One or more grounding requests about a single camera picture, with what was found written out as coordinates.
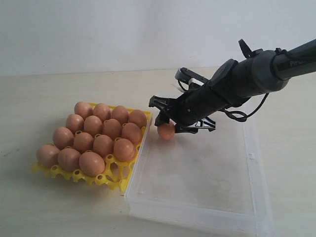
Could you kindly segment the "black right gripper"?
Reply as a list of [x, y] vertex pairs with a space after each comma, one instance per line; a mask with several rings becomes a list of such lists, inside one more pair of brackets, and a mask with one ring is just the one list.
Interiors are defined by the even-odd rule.
[[209, 86], [188, 90], [176, 99], [153, 96], [149, 100], [149, 107], [159, 109], [155, 126], [168, 124], [172, 120], [175, 123], [176, 134], [197, 134], [200, 129], [214, 131], [216, 122], [208, 116], [227, 104], [227, 101]]

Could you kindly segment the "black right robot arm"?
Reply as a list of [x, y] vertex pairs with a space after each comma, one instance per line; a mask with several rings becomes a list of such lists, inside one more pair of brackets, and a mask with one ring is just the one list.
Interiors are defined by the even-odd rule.
[[252, 114], [237, 111], [251, 97], [282, 90], [292, 77], [316, 70], [316, 41], [312, 40], [290, 51], [257, 49], [252, 51], [244, 40], [239, 46], [245, 60], [226, 61], [212, 78], [207, 79], [185, 67], [179, 68], [175, 79], [186, 84], [178, 98], [153, 96], [149, 107], [159, 109], [155, 126], [170, 121], [175, 133], [196, 134], [200, 129], [213, 131], [216, 123], [209, 116], [223, 112], [227, 117], [245, 122]]

